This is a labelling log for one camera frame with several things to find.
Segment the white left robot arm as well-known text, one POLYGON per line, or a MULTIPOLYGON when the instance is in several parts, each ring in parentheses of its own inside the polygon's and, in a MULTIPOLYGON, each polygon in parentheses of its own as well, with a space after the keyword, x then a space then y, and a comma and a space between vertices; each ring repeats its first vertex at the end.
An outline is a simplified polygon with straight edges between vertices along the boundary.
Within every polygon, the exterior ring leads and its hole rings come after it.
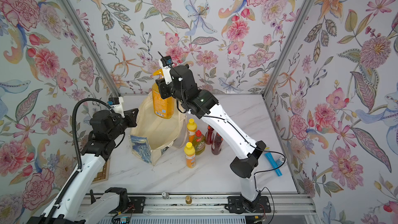
POLYGON ((30 224, 96 224, 108 213, 120 213, 130 206, 127 190, 111 187, 98 199, 92 198, 91 204, 84 210, 80 206, 94 178, 116 147, 115 140, 126 129, 137 126, 138 109, 123 114, 102 110, 90 120, 92 132, 82 150, 80 158, 67 183, 40 216, 29 219, 30 224))

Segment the cream canvas shopping bag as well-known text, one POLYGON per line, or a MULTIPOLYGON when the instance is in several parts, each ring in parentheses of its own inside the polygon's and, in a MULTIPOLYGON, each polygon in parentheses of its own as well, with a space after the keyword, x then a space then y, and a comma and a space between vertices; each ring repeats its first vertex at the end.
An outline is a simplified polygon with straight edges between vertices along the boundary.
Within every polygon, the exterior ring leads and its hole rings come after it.
POLYGON ((129 135, 131 151, 147 164, 154 166, 169 148, 181 148, 188 141, 187 116, 176 108, 170 119, 157 116, 152 94, 140 105, 136 122, 129 135))

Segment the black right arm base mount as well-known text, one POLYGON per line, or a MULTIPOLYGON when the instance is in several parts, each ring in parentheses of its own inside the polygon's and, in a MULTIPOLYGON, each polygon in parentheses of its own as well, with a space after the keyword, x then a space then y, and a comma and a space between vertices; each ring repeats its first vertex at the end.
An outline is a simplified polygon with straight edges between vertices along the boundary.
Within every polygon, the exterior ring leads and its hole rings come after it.
POLYGON ((271 213, 272 208, 267 196, 258 195, 258 197, 250 202, 243 196, 227 197, 228 203, 224 208, 233 214, 243 213, 271 213))

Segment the orange bottle yellow cap front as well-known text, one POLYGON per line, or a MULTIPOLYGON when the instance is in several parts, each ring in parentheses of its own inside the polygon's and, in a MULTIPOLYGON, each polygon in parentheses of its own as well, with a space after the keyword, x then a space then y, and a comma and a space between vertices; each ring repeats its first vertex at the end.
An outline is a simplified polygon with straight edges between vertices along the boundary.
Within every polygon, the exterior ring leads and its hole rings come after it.
POLYGON ((186 165, 188 168, 192 169, 196 165, 195 161, 195 148, 191 142, 188 142, 184 147, 184 153, 186 158, 186 165))

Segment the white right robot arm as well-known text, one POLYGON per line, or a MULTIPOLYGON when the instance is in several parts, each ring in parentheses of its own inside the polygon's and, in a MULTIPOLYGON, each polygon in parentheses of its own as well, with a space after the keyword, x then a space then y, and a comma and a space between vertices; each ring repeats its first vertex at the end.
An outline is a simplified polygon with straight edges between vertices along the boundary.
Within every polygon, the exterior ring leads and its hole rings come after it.
POLYGON ((217 98, 208 90, 199 89, 187 65, 173 66, 172 60, 161 59, 163 78, 156 81, 162 99, 173 97, 181 113, 195 115, 210 125, 234 151, 231 170, 240 178, 241 196, 249 203, 259 201, 254 169, 266 145, 248 136, 227 114, 217 98))

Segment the large orange pump soap bottle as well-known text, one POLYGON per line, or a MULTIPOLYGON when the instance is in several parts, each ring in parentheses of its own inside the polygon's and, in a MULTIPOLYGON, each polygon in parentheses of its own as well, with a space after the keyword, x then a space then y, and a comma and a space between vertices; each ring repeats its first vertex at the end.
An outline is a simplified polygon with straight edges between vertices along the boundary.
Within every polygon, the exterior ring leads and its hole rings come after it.
POLYGON ((163 72, 161 69, 155 71, 153 76, 160 75, 159 79, 155 80, 152 85, 152 102, 154 114, 163 119, 170 119, 174 114, 174 99, 169 97, 167 99, 162 99, 160 95, 159 86, 157 81, 163 78, 163 72))

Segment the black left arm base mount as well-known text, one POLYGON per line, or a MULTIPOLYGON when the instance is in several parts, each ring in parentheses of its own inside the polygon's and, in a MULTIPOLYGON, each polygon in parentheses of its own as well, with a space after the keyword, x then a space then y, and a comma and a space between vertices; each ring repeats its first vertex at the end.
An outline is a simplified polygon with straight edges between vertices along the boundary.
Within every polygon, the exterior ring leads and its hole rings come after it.
POLYGON ((125 188, 111 187, 105 193, 115 193, 119 196, 119 205, 110 213, 138 213, 142 214, 145 206, 145 197, 129 196, 125 188))

